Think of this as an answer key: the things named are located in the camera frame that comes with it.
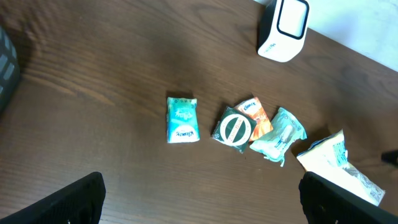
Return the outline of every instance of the brown wooden surface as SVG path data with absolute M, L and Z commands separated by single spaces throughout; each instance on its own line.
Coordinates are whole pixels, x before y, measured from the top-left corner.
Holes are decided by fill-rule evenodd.
M 288 63 L 256 53 L 251 0 L 0 1 L 22 80 L 0 119 L 0 218 L 93 171 L 102 223 L 306 223 L 293 152 L 341 128 L 349 159 L 398 215 L 398 73 L 309 30 Z M 166 144 L 166 96 L 198 98 L 201 140 Z M 308 140 L 285 167 L 212 139 L 225 105 L 253 93 Z

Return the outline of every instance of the white and blue packet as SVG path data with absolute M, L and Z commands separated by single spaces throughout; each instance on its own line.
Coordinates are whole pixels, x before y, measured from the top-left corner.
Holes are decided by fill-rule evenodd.
M 197 99 L 167 98 L 167 142 L 196 142 L 200 139 Z
M 274 129 L 255 140 L 250 148 L 263 153 L 265 159 L 281 162 L 280 166 L 283 167 L 285 152 L 290 145 L 298 139 L 306 139 L 307 134 L 297 118 L 284 108 L 279 108 L 271 125 Z

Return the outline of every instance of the orange packet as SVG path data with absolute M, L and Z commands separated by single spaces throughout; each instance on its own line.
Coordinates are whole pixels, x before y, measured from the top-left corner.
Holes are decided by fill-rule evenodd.
M 255 141 L 274 129 L 259 98 L 254 97 L 250 100 L 246 100 L 236 106 L 235 109 L 248 115 L 251 119 L 257 122 L 249 141 Z

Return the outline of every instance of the gray container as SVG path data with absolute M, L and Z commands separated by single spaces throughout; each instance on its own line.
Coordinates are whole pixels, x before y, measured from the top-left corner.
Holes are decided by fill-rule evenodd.
M 19 81 L 17 51 L 0 27 L 0 111 L 4 109 Z

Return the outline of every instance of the green square packet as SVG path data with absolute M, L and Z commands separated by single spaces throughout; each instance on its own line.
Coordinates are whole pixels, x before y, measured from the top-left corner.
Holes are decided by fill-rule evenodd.
M 243 153 L 256 125 L 255 120 L 227 106 L 211 137 Z

